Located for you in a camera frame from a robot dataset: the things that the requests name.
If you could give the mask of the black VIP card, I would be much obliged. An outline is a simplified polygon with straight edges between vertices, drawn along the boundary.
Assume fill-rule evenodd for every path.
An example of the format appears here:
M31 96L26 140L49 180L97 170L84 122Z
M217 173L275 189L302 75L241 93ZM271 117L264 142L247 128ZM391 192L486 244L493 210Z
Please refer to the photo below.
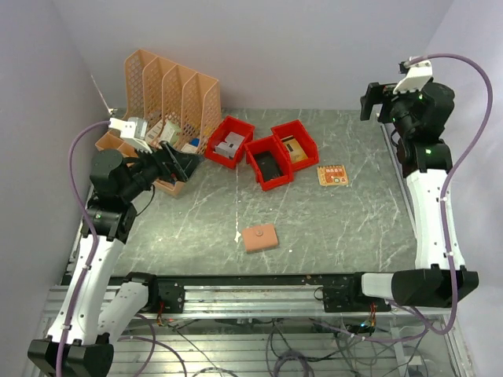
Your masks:
M263 181L270 181L279 178L283 172L271 152L262 152L254 155L255 161L262 174Z

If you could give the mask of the orange patterned card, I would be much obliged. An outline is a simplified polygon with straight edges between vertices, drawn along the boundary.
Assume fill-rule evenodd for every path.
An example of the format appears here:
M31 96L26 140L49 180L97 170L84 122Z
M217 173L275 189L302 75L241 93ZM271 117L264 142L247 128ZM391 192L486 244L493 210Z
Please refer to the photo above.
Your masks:
M344 165L318 166L317 176L323 187L348 185L349 179Z

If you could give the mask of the gold striped card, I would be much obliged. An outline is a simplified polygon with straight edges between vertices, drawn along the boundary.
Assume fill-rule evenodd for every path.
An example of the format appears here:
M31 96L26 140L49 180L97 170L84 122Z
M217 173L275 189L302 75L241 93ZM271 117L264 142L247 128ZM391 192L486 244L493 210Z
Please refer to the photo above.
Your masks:
M288 151L292 164L299 163L307 159L307 154L303 150L303 147L293 136L285 137L281 141Z

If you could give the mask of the tan leather card holder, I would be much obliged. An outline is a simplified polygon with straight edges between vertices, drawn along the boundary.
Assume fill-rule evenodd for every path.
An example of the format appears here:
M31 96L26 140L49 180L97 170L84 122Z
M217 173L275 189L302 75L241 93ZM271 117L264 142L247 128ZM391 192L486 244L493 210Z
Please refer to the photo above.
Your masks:
M273 224L255 225L242 231L244 249L247 253L268 250L279 242Z

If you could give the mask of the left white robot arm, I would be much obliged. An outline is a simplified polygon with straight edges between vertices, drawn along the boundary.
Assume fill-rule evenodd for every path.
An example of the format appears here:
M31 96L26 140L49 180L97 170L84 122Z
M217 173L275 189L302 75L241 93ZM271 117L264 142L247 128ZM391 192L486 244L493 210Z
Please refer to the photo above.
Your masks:
M44 339L35 339L28 358L46 376L106 376L113 345L133 317L160 304L156 276L129 273L114 299L103 306L108 282L138 216L135 198L157 180L187 182L204 158L167 142L153 152L125 157L113 148L92 159L93 193L80 203L83 225L79 255L67 294Z

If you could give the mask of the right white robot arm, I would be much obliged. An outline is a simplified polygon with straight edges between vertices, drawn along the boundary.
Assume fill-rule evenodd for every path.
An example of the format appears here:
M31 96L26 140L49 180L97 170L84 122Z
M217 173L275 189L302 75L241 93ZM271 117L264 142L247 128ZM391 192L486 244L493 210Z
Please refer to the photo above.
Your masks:
M457 245L450 191L444 186L453 162L441 135L454 110L455 94L433 80L418 91L395 93L394 88L371 82L360 99L360 119L369 119L378 104L379 122L392 124L400 136L396 156L412 200L415 267L363 273L361 283L347 290L347 304L361 311L374 298L383 298L401 306L450 308L479 286L478 273L467 270Z

